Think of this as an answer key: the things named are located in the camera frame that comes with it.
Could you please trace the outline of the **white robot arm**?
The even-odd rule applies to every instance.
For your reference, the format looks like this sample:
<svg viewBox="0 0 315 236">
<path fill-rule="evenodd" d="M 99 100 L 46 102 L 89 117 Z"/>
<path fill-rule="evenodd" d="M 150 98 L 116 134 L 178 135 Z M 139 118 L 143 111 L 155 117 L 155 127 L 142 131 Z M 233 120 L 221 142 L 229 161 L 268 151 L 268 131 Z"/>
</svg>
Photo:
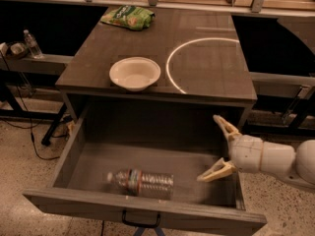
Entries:
<svg viewBox="0 0 315 236">
<path fill-rule="evenodd" d="M 315 141 L 297 148 L 243 135 L 219 115 L 213 116 L 227 141 L 229 161 L 220 158 L 199 175 L 199 182 L 213 182 L 232 173 L 264 173 L 297 189 L 315 191 Z"/>
</svg>

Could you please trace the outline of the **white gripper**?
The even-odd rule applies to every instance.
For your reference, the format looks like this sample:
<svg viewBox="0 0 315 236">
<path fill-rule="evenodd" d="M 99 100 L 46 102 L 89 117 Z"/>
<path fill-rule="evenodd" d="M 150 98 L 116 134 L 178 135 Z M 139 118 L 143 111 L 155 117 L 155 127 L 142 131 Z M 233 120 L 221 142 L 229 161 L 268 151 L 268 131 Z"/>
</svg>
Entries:
<svg viewBox="0 0 315 236">
<path fill-rule="evenodd" d="M 199 182 L 212 182 L 227 177 L 236 171 L 257 173 L 260 170 L 263 140 L 241 135 L 239 130 L 219 115 L 213 116 L 228 141 L 228 154 L 232 161 L 220 158 L 210 169 L 197 177 Z"/>
</svg>

